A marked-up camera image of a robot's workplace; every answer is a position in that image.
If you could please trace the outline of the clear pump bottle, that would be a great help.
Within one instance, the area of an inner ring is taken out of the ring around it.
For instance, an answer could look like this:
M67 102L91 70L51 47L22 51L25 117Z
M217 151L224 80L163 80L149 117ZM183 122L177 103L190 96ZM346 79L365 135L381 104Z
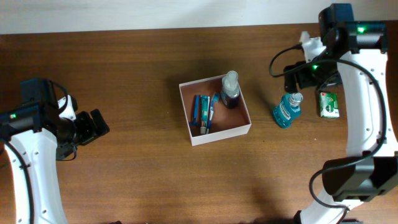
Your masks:
M222 78L221 99L228 109L233 109L239 104L238 77L238 73L232 70Z

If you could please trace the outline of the Colgate toothpaste tube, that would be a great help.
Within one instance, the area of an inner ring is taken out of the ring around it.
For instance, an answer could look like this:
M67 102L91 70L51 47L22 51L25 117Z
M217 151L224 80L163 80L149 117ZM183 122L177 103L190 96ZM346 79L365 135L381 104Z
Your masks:
M208 126L208 114L210 109L210 96L202 95L201 99L201 127L200 134L206 134Z

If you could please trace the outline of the blue disposable razor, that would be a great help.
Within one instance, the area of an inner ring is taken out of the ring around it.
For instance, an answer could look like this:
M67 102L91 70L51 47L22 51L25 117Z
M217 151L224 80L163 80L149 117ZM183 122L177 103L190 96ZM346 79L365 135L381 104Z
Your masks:
M198 122L199 106L200 106L200 96L195 95L193 116L192 116L192 120L189 122L190 126L200 127L200 123Z

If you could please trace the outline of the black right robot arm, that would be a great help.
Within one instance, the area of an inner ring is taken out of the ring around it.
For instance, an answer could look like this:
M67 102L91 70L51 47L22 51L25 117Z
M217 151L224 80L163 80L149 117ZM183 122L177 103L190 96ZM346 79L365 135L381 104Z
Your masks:
M295 223L342 223L362 203L397 185L397 139L386 90L388 38L385 23L357 21L349 3L334 3L318 16L320 36L302 33L300 66L320 83L345 91L346 157L318 171L322 191L294 216Z

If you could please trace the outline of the blue Listerine mouthwash bottle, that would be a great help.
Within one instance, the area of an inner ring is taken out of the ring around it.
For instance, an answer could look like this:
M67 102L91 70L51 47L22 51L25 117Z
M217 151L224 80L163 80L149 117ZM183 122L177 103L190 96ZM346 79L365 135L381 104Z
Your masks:
M303 101L301 93L286 93L280 103L273 109L275 122L281 128L289 128L294 119L301 115L300 104Z

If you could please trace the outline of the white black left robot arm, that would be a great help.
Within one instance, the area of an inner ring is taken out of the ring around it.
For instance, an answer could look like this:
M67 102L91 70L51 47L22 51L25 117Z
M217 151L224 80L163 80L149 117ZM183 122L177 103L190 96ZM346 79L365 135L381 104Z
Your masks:
M44 78L21 82L22 104L1 114L1 142L11 162L16 223L66 223L56 163L109 133L99 110L78 111L64 87Z

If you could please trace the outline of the blue toothbrush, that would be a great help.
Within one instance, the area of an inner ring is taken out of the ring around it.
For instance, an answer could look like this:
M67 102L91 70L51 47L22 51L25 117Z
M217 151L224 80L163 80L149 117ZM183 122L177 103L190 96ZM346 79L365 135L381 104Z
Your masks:
M212 98L211 98L211 103L210 103L210 115L208 118L208 125L206 128L206 134L210 133L210 128L211 128L211 123L212 123L212 119L213 119L213 115L214 115L214 105L219 101L220 98L220 94L219 93L214 93Z

